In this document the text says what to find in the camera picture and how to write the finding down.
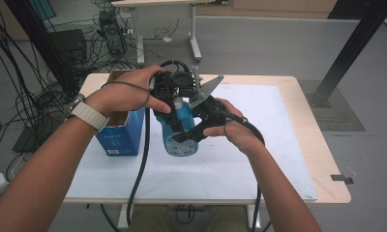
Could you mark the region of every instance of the blue box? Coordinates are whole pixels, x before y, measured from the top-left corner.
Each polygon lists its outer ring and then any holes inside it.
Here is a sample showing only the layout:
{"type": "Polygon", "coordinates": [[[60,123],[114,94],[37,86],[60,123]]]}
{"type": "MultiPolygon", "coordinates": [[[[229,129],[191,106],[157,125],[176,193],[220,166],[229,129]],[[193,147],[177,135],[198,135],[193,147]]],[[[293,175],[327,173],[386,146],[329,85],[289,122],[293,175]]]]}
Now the blue box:
{"type": "MultiPolygon", "coordinates": [[[[113,71],[108,82],[126,71],[113,71]]],[[[145,108],[129,112],[112,112],[109,122],[96,134],[97,139],[111,157],[136,156],[144,120],[145,108]]]]}

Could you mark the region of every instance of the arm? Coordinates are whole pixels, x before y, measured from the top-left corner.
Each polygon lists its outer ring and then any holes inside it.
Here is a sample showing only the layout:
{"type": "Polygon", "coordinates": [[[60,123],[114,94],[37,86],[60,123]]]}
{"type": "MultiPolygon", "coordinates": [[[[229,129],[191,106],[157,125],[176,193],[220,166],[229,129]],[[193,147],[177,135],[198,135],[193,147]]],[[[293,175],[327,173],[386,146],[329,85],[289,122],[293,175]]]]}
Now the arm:
{"type": "MultiPolygon", "coordinates": [[[[228,101],[220,101],[228,111],[243,117],[228,101]]],[[[226,134],[222,127],[218,127],[205,130],[204,135],[226,135],[248,157],[275,231],[320,231],[305,202],[284,176],[269,151],[252,132],[236,122],[229,122],[225,129],[226,134]]]]}
{"type": "MultiPolygon", "coordinates": [[[[163,69],[152,66],[128,72],[118,80],[148,87],[150,77],[163,69]]],[[[147,92],[128,85],[111,84],[96,91],[86,103],[102,114],[141,107],[147,92]]],[[[145,105],[169,112],[162,101],[150,98],[145,105]]],[[[46,231],[71,185],[76,168],[96,130],[72,117],[38,149],[18,172],[0,198],[0,231],[46,231]]]]}

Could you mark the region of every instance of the smartwatch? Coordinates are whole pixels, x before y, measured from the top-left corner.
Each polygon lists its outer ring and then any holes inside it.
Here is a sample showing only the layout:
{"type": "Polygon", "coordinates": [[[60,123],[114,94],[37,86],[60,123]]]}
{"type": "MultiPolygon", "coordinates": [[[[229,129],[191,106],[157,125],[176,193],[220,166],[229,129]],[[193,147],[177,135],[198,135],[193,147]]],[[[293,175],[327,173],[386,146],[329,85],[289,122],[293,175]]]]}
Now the smartwatch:
{"type": "Polygon", "coordinates": [[[105,117],[84,101],[85,97],[82,94],[75,96],[68,109],[68,118],[75,116],[95,128],[97,132],[100,132],[108,123],[109,118],[105,117]]]}

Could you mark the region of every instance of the watch strap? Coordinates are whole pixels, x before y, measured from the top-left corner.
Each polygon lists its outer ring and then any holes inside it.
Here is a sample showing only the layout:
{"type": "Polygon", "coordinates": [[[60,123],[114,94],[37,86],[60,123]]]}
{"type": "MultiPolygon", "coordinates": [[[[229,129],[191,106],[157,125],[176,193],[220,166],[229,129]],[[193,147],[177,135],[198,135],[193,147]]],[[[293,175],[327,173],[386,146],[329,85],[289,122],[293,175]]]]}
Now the watch strap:
{"type": "Polygon", "coordinates": [[[97,131],[101,131],[109,121],[108,117],[82,101],[73,109],[72,114],[97,129],[97,131]]]}

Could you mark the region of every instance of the metal pole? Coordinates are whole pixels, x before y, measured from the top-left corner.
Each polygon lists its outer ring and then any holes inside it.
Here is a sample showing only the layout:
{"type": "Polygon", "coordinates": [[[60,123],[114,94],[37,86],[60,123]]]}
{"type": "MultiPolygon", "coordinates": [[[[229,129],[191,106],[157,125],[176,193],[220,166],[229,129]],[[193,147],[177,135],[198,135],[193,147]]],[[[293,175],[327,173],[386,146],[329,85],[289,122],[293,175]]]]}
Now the metal pole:
{"type": "Polygon", "coordinates": [[[354,29],[342,51],[314,93],[308,94],[312,107],[330,107],[329,97],[387,16],[387,0],[373,1],[354,29]]]}

